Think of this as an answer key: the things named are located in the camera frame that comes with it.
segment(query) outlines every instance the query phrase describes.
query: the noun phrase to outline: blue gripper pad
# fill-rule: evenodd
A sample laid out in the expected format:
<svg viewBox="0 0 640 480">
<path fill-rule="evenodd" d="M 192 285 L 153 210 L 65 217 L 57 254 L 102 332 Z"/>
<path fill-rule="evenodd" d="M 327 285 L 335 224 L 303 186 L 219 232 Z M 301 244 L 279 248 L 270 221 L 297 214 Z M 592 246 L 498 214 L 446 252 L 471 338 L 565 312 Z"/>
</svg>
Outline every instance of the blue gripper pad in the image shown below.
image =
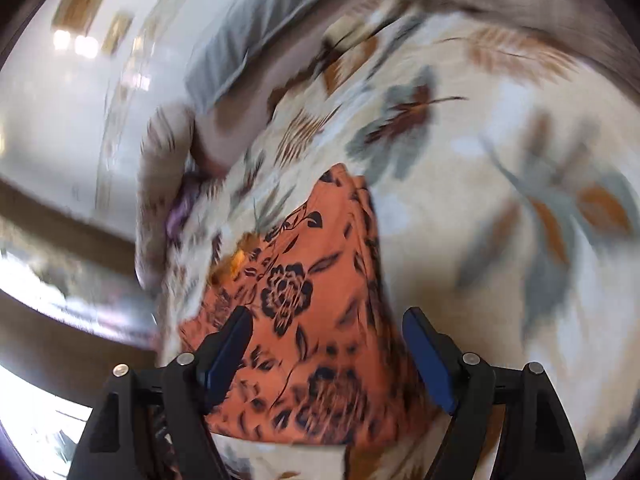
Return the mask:
<svg viewBox="0 0 640 480">
<path fill-rule="evenodd" d="M 402 316 L 402 336 L 431 400 L 453 415 L 458 405 L 456 383 L 462 372 L 460 350 L 448 336 L 437 333 L 417 307 Z"/>
</svg>

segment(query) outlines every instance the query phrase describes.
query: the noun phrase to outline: bed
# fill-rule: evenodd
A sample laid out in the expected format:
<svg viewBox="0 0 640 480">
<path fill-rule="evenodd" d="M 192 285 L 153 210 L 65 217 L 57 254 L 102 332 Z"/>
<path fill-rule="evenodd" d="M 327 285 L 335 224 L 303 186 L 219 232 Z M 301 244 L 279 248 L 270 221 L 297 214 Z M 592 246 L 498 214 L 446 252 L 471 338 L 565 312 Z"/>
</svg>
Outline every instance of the bed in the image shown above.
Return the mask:
<svg viewBox="0 0 640 480">
<path fill-rule="evenodd" d="M 180 352 L 178 328 L 198 314 L 210 266 L 343 163 L 369 185 L 392 316 L 419 306 L 463 351 L 514 368 L 542 362 L 588 477 L 613 479 L 640 438 L 637 51 L 621 69 L 615 52 L 590 44 L 581 56 L 567 47 L 579 35 L 551 41 L 495 7 L 388 2 L 335 25 L 359 33 L 286 89 L 224 178 L 201 184 L 161 258 L 160 364 Z M 175 124 L 188 152 L 196 119 Z M 237 478 L 418 479 L 447 423 L 440 415 L 383 449 L 214 439 Z M 490 474 L 497 433 L 476 478 Z"/>
</svg>

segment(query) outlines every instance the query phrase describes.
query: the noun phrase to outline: orange cloth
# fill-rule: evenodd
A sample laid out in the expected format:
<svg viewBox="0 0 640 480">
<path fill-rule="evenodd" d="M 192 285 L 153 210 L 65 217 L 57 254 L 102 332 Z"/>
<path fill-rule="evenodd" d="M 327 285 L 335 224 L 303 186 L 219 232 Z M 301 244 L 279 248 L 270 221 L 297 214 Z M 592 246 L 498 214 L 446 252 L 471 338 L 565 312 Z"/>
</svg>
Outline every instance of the orange cloth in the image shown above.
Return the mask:
<svg viewBox="0 0 640 480">
<path fill-rule="evenodd" d="M 377 447 L 423 433 L 433 408 L 382 293 L 378 229 L 362 177 L 337 164 L 268 233 L 235 278 L 208 286 L 180 327 L 185 350 L 244 305 L 254 334 L 214 433 Z"/>
</svg>

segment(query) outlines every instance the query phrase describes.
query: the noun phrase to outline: white glossy floor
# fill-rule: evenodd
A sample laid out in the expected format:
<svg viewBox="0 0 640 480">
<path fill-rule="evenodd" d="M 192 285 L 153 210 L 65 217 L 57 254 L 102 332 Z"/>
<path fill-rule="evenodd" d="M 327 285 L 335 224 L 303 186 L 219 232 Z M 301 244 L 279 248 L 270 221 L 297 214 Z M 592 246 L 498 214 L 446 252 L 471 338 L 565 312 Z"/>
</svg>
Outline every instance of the white glossy floor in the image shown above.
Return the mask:
<svg viewBox="0 0 640 480">
<path fill-rule="evenodd" d="M 140 139 L 185 100 L 194 50 L 233 0 L 103 0 L 87 39 L 51 27 L 47 0 L 0 71 L 0 176 L 41 202 L 133 240 Z M 113 57 L 97 47 L 134 16 Z"/>
</svg>

